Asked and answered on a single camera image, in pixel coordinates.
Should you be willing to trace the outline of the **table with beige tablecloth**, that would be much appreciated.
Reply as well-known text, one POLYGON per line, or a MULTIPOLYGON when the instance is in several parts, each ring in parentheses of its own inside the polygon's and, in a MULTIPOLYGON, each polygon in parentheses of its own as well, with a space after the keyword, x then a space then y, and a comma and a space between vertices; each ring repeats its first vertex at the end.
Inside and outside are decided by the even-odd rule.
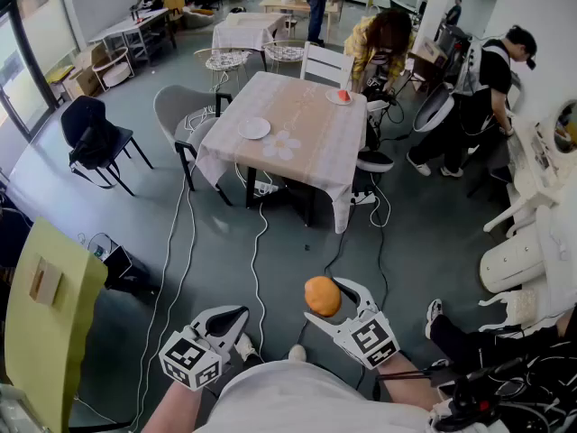
POLYGON ((197 168, 211 185, 239 164, 323 190, 333 202, 334 230, 348 226, 357 155, 365 144, 367 99, 352 94, 331 103, 331 87, 260 71, 244 86, 202 141, 197 168), (270 133, 260 140, 238 134, 238 124, 262 117, 270 133))

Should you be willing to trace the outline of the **clear glass jar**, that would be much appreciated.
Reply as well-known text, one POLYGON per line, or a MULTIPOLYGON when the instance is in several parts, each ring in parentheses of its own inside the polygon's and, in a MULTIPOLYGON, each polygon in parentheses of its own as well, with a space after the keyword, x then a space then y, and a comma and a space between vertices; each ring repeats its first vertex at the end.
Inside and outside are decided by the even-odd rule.
POLYGON ((87 243, 87 249, 96 258, 104 262, 118 247, 118 244, 106 233, 95 234, 87 243))

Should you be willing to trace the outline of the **cardboard box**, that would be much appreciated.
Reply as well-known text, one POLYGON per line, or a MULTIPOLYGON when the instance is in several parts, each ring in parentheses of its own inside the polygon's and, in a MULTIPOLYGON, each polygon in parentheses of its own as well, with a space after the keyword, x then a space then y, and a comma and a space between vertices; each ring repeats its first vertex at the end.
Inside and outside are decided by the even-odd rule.
POLYGON ((105 45, 95 43, 88 45, 74 60, 74 69, 64 79, 63 85, 71 100, 81 96, 95 97, 101 90, 93 67, 107 59, 105 45))

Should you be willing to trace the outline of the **small wooden box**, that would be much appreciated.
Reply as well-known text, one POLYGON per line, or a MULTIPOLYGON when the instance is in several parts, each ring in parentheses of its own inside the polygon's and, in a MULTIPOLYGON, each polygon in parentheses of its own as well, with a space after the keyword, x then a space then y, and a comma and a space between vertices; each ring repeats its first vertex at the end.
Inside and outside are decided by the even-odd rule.
POLYGON ((62 270, 44 257, 39 256, 32 269, 29 296, 36 303, 51 306, 55 300, 61 278, 62 270))

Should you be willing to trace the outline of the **table with white cloth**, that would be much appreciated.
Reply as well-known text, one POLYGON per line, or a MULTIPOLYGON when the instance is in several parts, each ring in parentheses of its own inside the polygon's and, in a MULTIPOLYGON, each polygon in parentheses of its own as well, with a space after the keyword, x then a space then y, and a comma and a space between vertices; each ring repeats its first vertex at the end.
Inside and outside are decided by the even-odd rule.
POLYGON ((228 14, 213 30, 213 49, 262 51, 285 28, 287 16, 280 13, 228 14))

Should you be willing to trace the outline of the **light wooden table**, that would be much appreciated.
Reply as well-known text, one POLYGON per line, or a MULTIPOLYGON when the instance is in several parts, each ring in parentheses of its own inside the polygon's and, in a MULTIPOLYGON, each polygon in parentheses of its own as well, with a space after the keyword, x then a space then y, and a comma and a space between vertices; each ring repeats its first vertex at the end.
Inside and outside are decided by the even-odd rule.
MULTIPOLYGON (((310 5, 305 0, 262 0, 259 7, 269 13, 273 10, 288 10, 297 14, 310 14, 310 5)), ((328 2, 325 5, 326 39, 330 40, 335 24, 340 20, 342 5, 340 2, 328 2)))

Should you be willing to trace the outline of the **orange-brown potato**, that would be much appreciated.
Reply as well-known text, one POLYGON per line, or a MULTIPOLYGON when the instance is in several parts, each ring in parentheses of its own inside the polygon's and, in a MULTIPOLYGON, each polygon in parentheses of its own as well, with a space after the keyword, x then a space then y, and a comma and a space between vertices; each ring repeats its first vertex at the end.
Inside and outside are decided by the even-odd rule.
POLYGON ((331 278, 313 277, 305 283, 304 290, 305 301, 316 314, 330 318, 340 310, 341 291, 331 278))

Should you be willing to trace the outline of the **person's right forearm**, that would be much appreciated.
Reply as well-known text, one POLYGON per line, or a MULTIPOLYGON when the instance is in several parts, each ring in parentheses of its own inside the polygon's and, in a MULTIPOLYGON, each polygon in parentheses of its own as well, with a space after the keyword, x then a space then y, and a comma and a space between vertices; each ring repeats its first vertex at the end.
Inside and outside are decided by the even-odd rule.
POLYGON ((427 378, 400 379, 393 374, 416 372, 417 368, 400 352, 395 353, 385 363, 377 367, 379 376, 386 376, 382 381, 395 403, 417 406, 430 411, 442 399, 427 378))

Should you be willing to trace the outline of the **grey upholstered chair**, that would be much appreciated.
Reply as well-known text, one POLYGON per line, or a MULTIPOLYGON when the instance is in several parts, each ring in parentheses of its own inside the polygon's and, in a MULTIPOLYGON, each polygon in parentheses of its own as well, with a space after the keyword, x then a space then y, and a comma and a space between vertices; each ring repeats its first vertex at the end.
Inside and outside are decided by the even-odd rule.
POLYGON ((220 117, 222 103, 226 101, 231 105, 233 99, 228 93, 203 93, 181 85, 171 85, 162 88, 153 100, 153 109, 160 129, 172 151, 178 155, 191 191, 195 190, 192 165, 196 163, 200 145, 220 117), (186 126, 194 120, 193 114, 203 112, 210 106, 215 108, 215 117, 199 120, 196 127, 189 131, 188 138, 180 140, 179 133, 185 132, 186 126))

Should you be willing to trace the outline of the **tablet computer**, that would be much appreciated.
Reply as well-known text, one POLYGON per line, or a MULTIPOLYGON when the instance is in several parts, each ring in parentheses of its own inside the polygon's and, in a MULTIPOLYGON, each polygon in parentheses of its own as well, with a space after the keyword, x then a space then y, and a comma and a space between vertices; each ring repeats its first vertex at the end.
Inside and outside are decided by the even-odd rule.
POLYGON ((124 275, 131 269, 133 263, 130 255, 121 245, 116 248, 104 259, 104 265, 107 268, 106 284, 111 286, 124 278, 124 275))

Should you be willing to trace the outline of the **person's left forearm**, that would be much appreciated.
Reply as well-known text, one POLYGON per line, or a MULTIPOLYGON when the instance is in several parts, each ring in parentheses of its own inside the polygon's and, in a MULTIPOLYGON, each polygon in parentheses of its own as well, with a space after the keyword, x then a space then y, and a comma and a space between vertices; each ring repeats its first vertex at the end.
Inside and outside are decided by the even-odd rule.
POLYGON ((174 382, 141 433, 192 433, 201 399, 201 390, 194 392, 180 382, 174 382))

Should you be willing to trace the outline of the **white wooden chair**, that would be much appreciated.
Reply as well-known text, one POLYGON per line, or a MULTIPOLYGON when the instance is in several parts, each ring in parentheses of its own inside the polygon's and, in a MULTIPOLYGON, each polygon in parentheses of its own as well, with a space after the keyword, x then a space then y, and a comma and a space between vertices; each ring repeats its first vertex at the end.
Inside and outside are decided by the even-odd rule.
POLYGON ((330 51, 307 41, 304 46, 300 78, 307 74, 329 80, 341 89, 348 89, 352 82, 354 57, 330 51))

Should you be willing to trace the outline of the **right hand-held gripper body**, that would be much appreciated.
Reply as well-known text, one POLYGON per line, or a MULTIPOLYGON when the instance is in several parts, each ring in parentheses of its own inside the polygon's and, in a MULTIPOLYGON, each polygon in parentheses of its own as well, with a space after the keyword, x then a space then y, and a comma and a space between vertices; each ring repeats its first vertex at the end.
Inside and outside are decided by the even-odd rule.
POLYGON ((365 321, 351 320, 337 333, 334 342, 370 370, 387 362, 400 349, 389 321, 381 311, 365 321))

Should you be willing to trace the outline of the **white vanity dresser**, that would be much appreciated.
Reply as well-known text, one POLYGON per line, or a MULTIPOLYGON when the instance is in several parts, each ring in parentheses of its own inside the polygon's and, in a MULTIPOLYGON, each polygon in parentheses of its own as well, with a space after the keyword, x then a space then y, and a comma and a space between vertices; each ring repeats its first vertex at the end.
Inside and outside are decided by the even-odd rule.
POLYGON ((554 120, 512 118, 514 134, 499 159, 507 164, 510 206, 488 222, 486 233, 513 224, 479 267, 490 303, 506 305, 506 326, 526 333, 549 326, 577 304, 577 151, 554 144, 554 120))

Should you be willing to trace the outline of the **black bag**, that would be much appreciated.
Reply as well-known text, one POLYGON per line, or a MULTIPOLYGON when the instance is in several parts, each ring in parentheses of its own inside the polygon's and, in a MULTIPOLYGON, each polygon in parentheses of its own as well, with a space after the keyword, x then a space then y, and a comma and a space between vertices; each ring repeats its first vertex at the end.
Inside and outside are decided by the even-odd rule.
POLYGON ((84 130, 71 146, 69 163, 80 164, 88 170, 103 167, 111 160, 120 139, 119 129, 109 123, 95 106, 75 106, 72 119, 84 130))

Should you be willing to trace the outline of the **oval vanity mirror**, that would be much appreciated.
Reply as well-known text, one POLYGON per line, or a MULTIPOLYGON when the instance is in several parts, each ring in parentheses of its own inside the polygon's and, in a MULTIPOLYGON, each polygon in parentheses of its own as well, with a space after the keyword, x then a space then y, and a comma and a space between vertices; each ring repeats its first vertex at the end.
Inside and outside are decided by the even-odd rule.
POLYGON ((556 149, 568 154, 577 151, 577 100, 564 105, 554 120, 556 149))

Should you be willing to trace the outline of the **white tub chair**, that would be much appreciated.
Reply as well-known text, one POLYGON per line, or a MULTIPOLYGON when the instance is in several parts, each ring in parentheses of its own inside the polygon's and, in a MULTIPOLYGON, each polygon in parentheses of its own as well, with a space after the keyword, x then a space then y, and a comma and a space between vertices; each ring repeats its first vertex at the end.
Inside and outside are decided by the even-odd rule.
POLYGON ((417 111, 413 131, 424 134, 434 130, 449 115, 453 106, 453 86, 446 82, 439 84, 417 111))

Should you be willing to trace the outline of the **black device pack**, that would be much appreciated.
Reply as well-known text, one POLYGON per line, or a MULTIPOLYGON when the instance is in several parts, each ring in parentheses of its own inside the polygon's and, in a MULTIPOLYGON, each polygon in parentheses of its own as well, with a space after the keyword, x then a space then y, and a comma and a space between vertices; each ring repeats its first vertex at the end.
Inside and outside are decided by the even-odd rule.
POLYGON ((447 410, 431 421, 435 432, 502 426, 507 433, 557 433, 577 419, 577 356, 518 357, 453 387, 447 410))

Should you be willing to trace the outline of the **black chair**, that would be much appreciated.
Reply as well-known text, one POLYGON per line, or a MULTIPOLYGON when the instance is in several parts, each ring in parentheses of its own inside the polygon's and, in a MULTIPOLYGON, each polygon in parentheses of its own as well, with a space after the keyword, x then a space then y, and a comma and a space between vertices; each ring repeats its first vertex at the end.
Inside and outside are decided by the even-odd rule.
MULTIPOLYGON (((106 117, 106 107, 105 103, 95 97, 81 96, 76 98, 71 102, 68 108, 62 113, 60 118, 60 126, 63 133, 64 140, 70 151, 71 146, 75 144, 75 141, 79 138, 80 134, 84 130, 84 125, 77 126, 75 121, 72 119, 72 111, 75 106, 95 106, 98 112, 101 112, 105 119, 111 123, 106 117)), ((131 144, 136 151, 141 155, 144 162, 148 165, 150 169, 153 170, 151 162, 143 153, 140 146, 134 140, 133 131, 116 126, 120 131, 120 139, 116 145, 114 153, 110 161, 104 164, 103 167, 96 168, 95 170, 88 170, 80 164, 69 163, 70 171, 88 181, 89 183, 101 188, 101 189, 113 189, 116 184, 118 184, 122 189, 124 189, 130 196, 134 197, 135 194, 128 188, 128 186, 121 180, 120 170, 116 163, 117 157, 123 152, 129 159, 131 159, 130 153, 126 150, 126 146, 131 144)))

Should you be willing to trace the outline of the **table with green cloth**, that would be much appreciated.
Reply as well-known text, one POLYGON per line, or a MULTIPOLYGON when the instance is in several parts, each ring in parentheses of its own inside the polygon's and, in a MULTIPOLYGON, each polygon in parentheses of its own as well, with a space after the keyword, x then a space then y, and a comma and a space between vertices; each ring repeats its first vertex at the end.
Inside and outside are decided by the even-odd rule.
POLYGON ((14 273, 5 321, 5 370, 51 433, 68 433, 86 339, 106 266, 46 219, 35 220, 14 273), (54 300, 30 295, 39 262, 61 272, 54 300))

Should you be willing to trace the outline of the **person's white shirt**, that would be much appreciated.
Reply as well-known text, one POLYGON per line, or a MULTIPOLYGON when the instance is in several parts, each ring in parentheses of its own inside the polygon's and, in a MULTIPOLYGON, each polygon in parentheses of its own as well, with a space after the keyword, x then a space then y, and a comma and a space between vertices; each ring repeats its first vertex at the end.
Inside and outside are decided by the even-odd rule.
POLYGON ((429 412, 368 401, 308 363, 258 364, 234 377, 198 433, 424 433, 429 412))

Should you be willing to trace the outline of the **long white work table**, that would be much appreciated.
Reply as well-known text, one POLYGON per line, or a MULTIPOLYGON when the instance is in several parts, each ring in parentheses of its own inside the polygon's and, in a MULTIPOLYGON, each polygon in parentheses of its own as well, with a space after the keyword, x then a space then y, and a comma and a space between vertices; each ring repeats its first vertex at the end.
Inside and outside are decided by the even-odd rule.
POLYGON ((169 17, 170 10, 167 8, 133 12, 99 32, 89 42, 102 42, 108 53, 117 48, 126 48, 131 62, 151 65, 152 58, 168 43, 173 50, 177 49, 169 17))

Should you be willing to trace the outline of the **white plate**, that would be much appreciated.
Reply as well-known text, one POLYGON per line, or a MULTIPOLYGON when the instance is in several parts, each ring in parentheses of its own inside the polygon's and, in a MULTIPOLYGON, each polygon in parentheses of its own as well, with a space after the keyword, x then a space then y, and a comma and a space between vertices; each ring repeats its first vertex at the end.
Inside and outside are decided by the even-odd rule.
POLYGON ((270 133, 270 123, 262 117, 251 117, 238 124, 238 134, 247 140, 260 140, 270 133))

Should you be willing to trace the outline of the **round black-seated white stool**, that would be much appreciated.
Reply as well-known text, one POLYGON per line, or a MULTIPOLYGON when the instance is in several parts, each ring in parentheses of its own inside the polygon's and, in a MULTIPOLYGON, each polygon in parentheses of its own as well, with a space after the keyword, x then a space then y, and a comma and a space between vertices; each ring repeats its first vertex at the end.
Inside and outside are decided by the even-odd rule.
POLYGON ((394 161, 382 152, 363 151, 358 153, 356 166, 369 173, 385 173, 393 168, 394 161))

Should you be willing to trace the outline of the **round white side table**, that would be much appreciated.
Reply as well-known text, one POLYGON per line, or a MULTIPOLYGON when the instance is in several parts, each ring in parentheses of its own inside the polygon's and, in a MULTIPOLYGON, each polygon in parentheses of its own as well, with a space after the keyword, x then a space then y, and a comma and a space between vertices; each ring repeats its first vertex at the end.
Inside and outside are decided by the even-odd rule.
POLYGON ((92 70, 104 92, 134 77, 129 54, 129 49, 122 47, 92 66, 92 70))

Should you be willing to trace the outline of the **person's left white shoe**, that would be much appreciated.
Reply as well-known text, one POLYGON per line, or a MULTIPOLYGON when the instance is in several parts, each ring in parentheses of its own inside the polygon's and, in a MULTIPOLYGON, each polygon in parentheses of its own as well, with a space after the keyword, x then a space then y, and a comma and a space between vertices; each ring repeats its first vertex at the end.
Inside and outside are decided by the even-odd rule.
POLYGON ((251 339, 245 333, 241 333, 234 344, 234 348, 244 362, 247 362, 251 357, 259 358, 258 352, 256 351, 251 339))

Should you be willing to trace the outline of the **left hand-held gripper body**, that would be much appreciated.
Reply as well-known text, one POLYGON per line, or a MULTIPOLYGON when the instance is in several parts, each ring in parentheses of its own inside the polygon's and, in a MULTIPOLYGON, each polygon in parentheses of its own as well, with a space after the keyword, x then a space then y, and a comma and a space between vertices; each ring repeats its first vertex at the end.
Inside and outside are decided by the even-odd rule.
POLYGON ((173 381, 196 392, 217 381, 230 355, 190 331, 174 331, 159 352, 162 371, 173 381))

